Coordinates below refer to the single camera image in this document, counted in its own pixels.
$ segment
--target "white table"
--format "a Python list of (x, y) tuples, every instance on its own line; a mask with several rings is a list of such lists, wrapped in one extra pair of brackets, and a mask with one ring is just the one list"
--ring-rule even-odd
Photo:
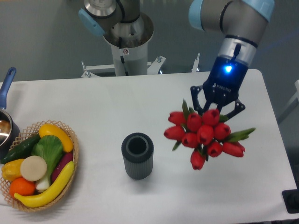
[[(175, 142), (163, 136), (172, 125), (169, 113), (181, 110), (183, 99), (192, 106), (190, 87), (207, 76), (14, 82), (7, 111), (15, 123), (20, 129), (48, 119), (68, 124), (79, 139), (79, 167), (61, 203), (39, 213), (1, 206), (1, 221), (221, 224), (298, 218), (283, 202), (281, 192), (296, 185), (259, 71), (249, 70), (240, 89), (247, 109), (228, 122), (232, 131), (256, 127), (242, 142), (243, 158), (221, 154), (194, 171), (192, 149), (171, 151)], [(128, 177), (121, 154), (122, 141), (134, 132), (147, 134), (155, 146), (153, 171), (140, 181)]]

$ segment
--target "green cucumber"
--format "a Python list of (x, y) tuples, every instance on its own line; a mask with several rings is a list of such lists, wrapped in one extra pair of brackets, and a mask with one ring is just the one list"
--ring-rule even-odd
[(20, 144), (16, 145), (13, 149), (9, 150), (7, 155), (0, 160), (1, 164), (6, 164), (10, 161), (25, 159), (31, 155), (33, 146), (39, 142), (41, 137), (39, 134), (35, 134), (26, 140), (22, 141)]

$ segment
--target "fruit basket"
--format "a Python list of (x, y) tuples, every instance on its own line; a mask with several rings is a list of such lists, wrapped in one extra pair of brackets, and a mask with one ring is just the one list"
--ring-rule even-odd
[(73, 178), (75, 176), (75, 173), (76, 173), (78, 159), (79, 159), (78, 139), (77, 139), (77, 136), (76, 136), (75, 132), (68, 125), (62, 123), (61, 121), (51, 121), (51, 120), (48, 120), (48, 121), (37, 122), (36, 124), (33, 124), (32, 126), (28, 126), (26, 129), (23, 130), (22, 133), (19, 133), (19, 136), (16, 137), (15, 141), (13, 142), (12, 146), (10, 147), (10, 150), (12, 150), (14, 147), (16, 147), (22, 141), (28, 139), (31, 136), (34, 136), (35, 134), (38, 134), (39, 129), (44, 124), (53, 124), (53, 125), (59, 127), (71, 139), (71, 141), (73, 143), (73, 151), (72, 151), (72, 153), (73, 153), (74, 170), (73, 170), (73, 173), (72, 173), (69, 181), (67, 182), (66, 186), (61, 191), (61, 193), (53, 201), (47, 203), (46, 205), (43, 205), (43, 206), (40, 206), (40, 207), (36, 207), (36, 208), (27, 207), (23, 203), (21, 203), (20, 201), (18, 201), (16, 199), (13, 199), (11, 197), (11, 195), (9, 194), (9, 189), (10, 189), (11, 182), (8, 181), (8, 180), (3, 179), (3, 177), (1, 177), (1, 179), (0, 179), (0, 190), (1, 190), (2, 194), (3, 194), (3, 196), (4, 196), (4, 200), (10, 206), (12, 206), (13, 208), (16, 208), (16, 209), (18, 209), (20, 211), (25, 211), (25, 212), (41, 211), (41, 210), (47, 209), (47, 208), (53, 206), (54, 204), (56, 204), (59, 200), (61, 200), (61, 198), (63, 198), (65, 196), (65, 194), (69, 190), (69, 188), (70, 188), (70, 186), (71, 186), (71, 184), (73, 182)]

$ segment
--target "cooking pot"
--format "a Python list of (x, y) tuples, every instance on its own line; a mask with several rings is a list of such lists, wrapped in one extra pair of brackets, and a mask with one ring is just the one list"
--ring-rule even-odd
[(6, 112), (7, 93), (16, 74), (15, 68), (10, 68), (0, 89), (0, 159), (3, 159), (15, 138), (19, 135), (19, 127)]

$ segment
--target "red tulip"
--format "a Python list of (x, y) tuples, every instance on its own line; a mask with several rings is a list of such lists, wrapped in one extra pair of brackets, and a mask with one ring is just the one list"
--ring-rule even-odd
[(227, 154), (243, 157), (245, 148), (239, 142), (224, 142), (222, 150)]
[(197, 149), (195, 149), (191, 155), (190, 162), (193, 169), (201, 169), (204, 166), (206, 157), (202, 156)]
[(222, 145), (219, 142), (213, 142), (207, 147), (207, 154), (211, 157), (217, 157), (222, 152)]
[(179, 111), (171, 112), (168, 120), (175, 125), (186, 124), (184, 113)]
[(197, 113), (190, 113), (187, 119), (187, 128), (192, 132), (197, 132), (201, 126), (201, 116)]
[(243, 152), (245, 152), (245, 147), (241, 145), (238, 141), (234, 142), (236, 146), (238, 146)]
[(214, 137), (217, 140), (223, 140), (226, 137), (229, 136), (231, 133), (230, 127), (224, 123), (219, 123), (215, 128), (214, 128)]
[(181, 126), (170, 127), (166, 129), (164, 132), (164, 136), (166, 138), (177, 140), (177, 141), (181, 141), (184, 135), (185, 135), (185, 131)]
[(186, 133), (182, 138), (182, 144), (186, 147), (195, 148), (198, 146), (197, 137), (195, 133)]
[(214, 129), (209, 125), (203, 125), (197, 131), (197, 141), (203, 145), (208, 145), (214, 137)]
[(220, 118), (220, 113), (217, 109), (211, 109), (206, 111), (202, 115), (202, 122), (205, 125), (215, 126), (218, 124)]

